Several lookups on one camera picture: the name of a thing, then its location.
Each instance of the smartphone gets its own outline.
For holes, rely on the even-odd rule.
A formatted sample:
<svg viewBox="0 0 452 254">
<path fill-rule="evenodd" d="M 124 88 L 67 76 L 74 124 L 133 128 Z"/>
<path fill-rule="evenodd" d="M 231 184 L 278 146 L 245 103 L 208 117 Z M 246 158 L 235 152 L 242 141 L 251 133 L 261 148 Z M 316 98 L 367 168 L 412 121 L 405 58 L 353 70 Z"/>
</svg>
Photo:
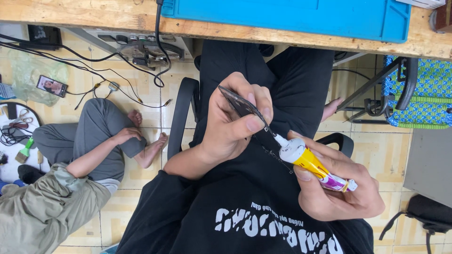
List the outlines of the smartphone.
<svg viewBox="0 0 452 254">
<path fill-rule="evenodd" d="M 39 76 L 38 84 L 36 85 L 36 87 L 56 96 L 60 96 L 61 98 L 64 98 L 67 89 L 66 84 L 43 75 Z"/>
<path fill-rule="evenodd" d="M 254 115 L 258 116 L 264 122 L 264 125 L 265 125 L 264 131 L 269 132 L 270 134 L 275 136 L 275 134 L 273 134 L 272 130 L 270 129 L 270 127 L 268 126 L 264 117 L 259 112 L 259 110 L 256 108 L 256 106 L 254 106 L 251 102 L 244 99 L 240 95 L 238 95 L 220 85 L 218 86 L 218 89 L 221 91 L 221 93 L 226 98 L 226 100 L 229 102 L 231 107 L 235 110 L 235 112 L 240 117 L 244 117 L 249 114 L 254 114 Z"/>
</svg>

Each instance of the black bag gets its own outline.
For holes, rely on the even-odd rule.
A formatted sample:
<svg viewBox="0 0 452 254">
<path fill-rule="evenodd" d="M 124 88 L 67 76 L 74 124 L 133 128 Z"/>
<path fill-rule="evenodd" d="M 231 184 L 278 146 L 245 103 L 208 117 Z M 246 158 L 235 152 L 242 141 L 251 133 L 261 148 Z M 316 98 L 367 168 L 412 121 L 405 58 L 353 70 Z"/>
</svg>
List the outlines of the black bag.
<svg viewBox="0 0 452 254">
<path fill-rule="evenodd" d="M 423 223 L 427 230 L 427 253 L 432 254 L 430 249 L 430 236 L 438 233 L 446 233 L 452 229 L 452 208 L 438 203 L 422 195 L 413 196 L 408 203 L 406 212 L 398 212 L 385 226 L 379 240 L 383 240 L 385 233 L 392 228 L 394 221 L 405 214 L 408 218 L 414 218 Z"/>
</svg>

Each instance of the grey pants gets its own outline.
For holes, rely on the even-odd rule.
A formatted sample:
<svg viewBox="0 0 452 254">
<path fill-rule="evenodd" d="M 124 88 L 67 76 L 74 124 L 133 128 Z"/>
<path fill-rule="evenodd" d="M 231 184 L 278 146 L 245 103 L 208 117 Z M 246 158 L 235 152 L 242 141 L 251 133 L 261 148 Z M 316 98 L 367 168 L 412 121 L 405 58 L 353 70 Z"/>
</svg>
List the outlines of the grey pants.
<svg viewBox="0 0 452 254">
<path fill-rule="evenodd" d="M 88 100 L 78 123 L 53 123 L 37 128 L 33 139 L 38 149 L 51 164 L 70 163 L 83 156 L 102 142 L 116 135 L 123 128 L 135 127 L 132 121 L 115 104 L 107 99 Z M 121 181 L 124 177 L 124 158 L 121 150 L 132 158 L 146 146 L 146 139 L 131 138 L 116 146 L 110 154 L 88 174 L 96 181 L 113 178 Z"/>
</svg>

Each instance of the plastic bag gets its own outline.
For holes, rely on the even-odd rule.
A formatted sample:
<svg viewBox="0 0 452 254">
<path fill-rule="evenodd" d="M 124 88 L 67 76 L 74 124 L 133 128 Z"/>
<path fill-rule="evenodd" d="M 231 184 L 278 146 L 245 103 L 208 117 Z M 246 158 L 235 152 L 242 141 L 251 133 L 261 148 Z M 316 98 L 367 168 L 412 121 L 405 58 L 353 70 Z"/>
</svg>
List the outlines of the plastic bag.
<svg viewBox="0 0 452 254">
<path fill-rule="evenodd" d="M 35 58 L 17 50 L 10 50 L 8 57 L 13 70 L 13 91 L 18 99 L 32 100 L 49 107 L 57 103 L 60 97 L 36 88 L 36 85 L 40 75 L 67 84 L 69 70 L 66 64 Z"/>
</svg>

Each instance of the black t-shirt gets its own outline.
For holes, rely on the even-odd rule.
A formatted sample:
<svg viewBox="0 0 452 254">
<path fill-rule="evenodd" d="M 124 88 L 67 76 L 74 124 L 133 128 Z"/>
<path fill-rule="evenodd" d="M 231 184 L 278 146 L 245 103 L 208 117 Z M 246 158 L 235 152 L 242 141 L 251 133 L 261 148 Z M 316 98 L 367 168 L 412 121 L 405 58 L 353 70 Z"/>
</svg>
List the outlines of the black t-shirt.
<svg viewBox="0 0 452 254">
<path fill-rule="evenodd" d="M 312 219 L 298 205 L 294 174 L 248 155 L 266 166 L 253 169 L 242 154 L 199 181 L 161 170 L 143 188 L 116 254 L 373 253 L 368 223 Z"/>
</svg>

